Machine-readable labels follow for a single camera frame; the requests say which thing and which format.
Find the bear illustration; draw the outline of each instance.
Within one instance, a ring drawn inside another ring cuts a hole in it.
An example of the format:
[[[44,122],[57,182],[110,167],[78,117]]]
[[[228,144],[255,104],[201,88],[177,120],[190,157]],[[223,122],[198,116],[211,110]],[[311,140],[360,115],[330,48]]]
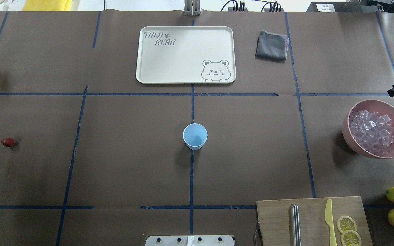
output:
[[[205,82],[227,82],[230,78],[230,72],[227,66],[229,62],[221,60],[220,62],[211,62],[210,60],[203,61],[203,72],[201,77],[205,79]]]

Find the lemon slice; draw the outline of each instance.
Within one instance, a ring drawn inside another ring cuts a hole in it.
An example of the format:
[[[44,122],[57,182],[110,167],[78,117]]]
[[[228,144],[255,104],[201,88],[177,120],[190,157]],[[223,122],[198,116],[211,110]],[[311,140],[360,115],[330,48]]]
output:
[[[337,228],[341,233],[347,230],[357,231],[357,224],[353,218],[344,215],[338,218]]]
[[[356,231],[347,230],[341,234],[341,244],[343,246],[349,246],[350,244],[358,244],[361,246],[360,235]]]

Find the strawberry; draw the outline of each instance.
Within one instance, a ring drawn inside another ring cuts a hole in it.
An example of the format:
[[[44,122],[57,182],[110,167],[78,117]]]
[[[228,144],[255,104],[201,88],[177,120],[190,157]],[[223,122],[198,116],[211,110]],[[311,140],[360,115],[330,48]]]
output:
[[[14,139],[8,137],[6,139],[1,140],[1,143],[4,144],[5,147],[12,147],[14,145]]]

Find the gray cloth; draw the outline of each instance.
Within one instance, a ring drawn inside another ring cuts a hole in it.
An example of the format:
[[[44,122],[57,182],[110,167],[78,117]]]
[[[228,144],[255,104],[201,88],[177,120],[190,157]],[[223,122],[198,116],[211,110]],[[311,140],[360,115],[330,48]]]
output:
[[[287,59],[288,37],[286,35],[261,31],[258,37],[255,56],[264,59]]]

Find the light blue cup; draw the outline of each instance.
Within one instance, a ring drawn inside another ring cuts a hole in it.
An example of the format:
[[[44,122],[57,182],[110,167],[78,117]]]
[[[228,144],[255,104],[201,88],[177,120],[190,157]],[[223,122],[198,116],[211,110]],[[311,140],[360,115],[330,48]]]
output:
[[[192,123],[183,130],[183,140],[192,150],[201,148],[206,142],[206,139],[208,139],[208,132],[200,124]]]

